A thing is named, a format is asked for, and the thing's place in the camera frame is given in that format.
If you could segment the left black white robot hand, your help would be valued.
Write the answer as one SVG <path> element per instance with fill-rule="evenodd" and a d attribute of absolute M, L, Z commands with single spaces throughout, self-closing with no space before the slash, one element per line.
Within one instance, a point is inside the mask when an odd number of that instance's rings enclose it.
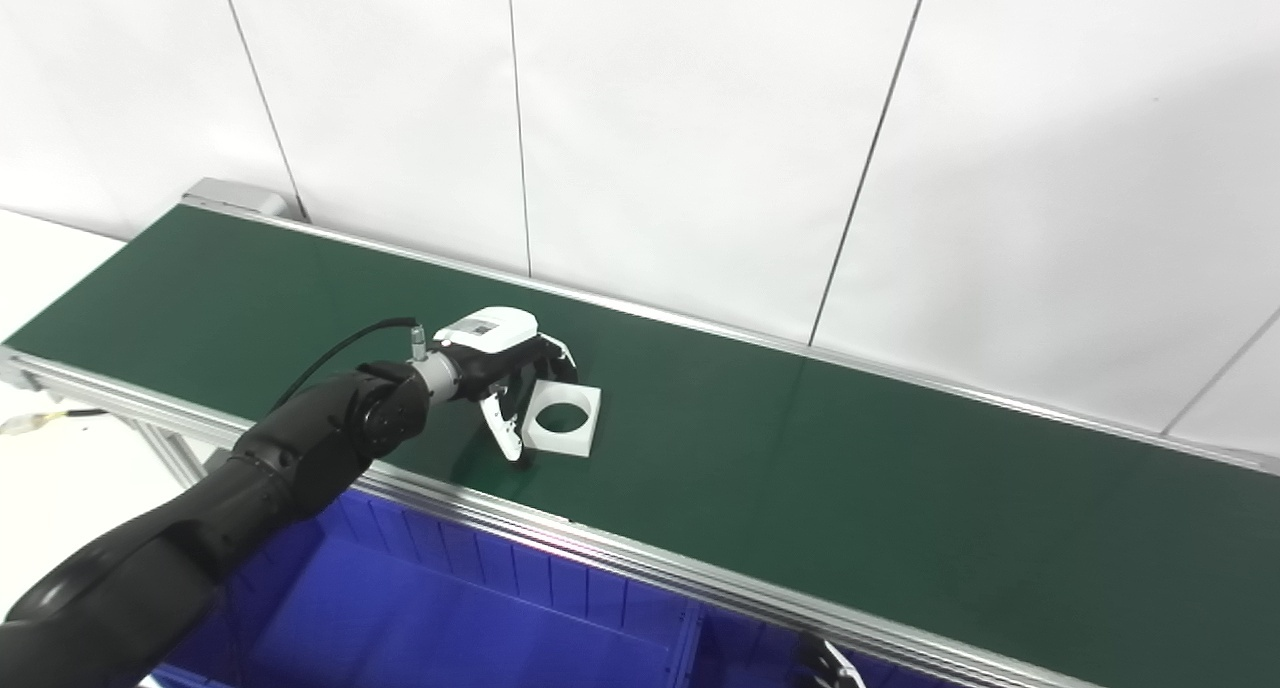
<path fill-rule="evenodd" d="M 471 402 L 508 463 L 524 460 L 518 391 L 525 370 L 536 379 L 579 382 L 566 343 L 539 329 L 525 309 L 493 306 L 440 327 L 412 361 L 430 393 L 430 405 Z"/>

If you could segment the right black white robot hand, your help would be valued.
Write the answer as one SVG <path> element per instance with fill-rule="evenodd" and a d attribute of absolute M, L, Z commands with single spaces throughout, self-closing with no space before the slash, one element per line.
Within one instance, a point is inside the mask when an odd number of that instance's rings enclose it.
<path fill-rule="evenodd" d="M 795 660 L 799 673 L 792 687 L 867 685 L 859 669 L 835 645 L 810 632 L 797 636 Z"/>

